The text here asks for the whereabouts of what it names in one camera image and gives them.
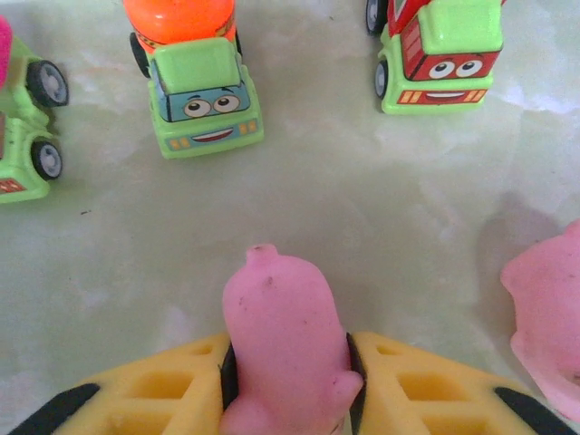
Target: pink toy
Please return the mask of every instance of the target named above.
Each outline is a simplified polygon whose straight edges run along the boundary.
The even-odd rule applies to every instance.
[[[511,346],[547,399],[580,421],[580,219],[507,264],[514,298]]]
[[[0,15],[0,89],[6,82],[8,64],[10,63],[10,50],[12,48],[12,27],[3,15]]]
[[[331,435],[363,386],[350,370],[346,332],[316,266],[251,247],[228,281],[224,317],[237,359],[239,395],[224,435]]]

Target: black wheel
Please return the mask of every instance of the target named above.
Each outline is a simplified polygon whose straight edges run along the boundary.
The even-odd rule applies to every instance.
[[[374,91],[381,100],[387,93],[389,83],[389,64],[387,61],[380,61],[374,73]]]
[[[237,34],[236,31],[236,46],[237,46],[237,52],[239,53],[240,56],[243,56],[242,54],[242,44],[239,42],[239,34]]]
[[[366,31],[380,35],[387,24],[388,0],[366,0]]]
[[[63,159],[59,150],[48,140],[38,140],[30,149],[34,169],[43,179],[58,179],[63,172]]]
[[[52,62],[30,62],[26,72],[26,86],[44,107],[66,106],[69,103],[69,86],[61,70]]]
[[[129,42],[130,42],[130,49],[133,52],[133,57],[135,58],[135,62],[141,73],[150,79],[149,74],[149,60],[147,59],[147,54],[145,53],[145,49],[141,47],[139,43],[139,39],[137,39],[137,35],[135,32],[131,32],[129,35]]]

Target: green toy truck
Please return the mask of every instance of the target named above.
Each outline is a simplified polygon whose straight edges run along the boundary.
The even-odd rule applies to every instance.
[[[161,47],[149,62],[153,127],[166,159],[231,150],[264,138],[254,83],[227,39]]]
[[[264,138],[256,87],[242,64],[233,0],[124,0],[130,45],[149,78],[150,112],[166,159]]]
[[[366,24],[380,35],[374,88],[389,114],[478,107],[503,47],[505,0],[367,0]]]
[[[0,16],[0,204],[45,197],[63,170],[44,108],[65,106],[69,91],[53,63],[13,36]]]

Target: marble surface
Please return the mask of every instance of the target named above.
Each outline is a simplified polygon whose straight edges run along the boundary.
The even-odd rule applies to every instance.
[[[316,263],[350,331],[537,388],[500,268],[580,215],[576,0],[508,0],[477,111],[391,117],[364,0],[239,0],[266,140],[160,156],[120,0],[0,1],[70,80],[50,197],[0,210],[0,431],[81,378],[224,328],[248,246]]]

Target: pink object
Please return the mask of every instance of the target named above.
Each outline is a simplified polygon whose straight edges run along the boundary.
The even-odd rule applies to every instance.
[[[514,354],[555,408],[580,421],[580,219],[510,261],[501,282],[516,306]]]
[[[363,386],[350,370],[346,332],[316,266],[253,246],[226,285],[224,317],[239,395],[224,435],[331,435]]]
[[[0,15],[0,89],[6,82],[10,50],[12,49],[12,27],[3,15]]]

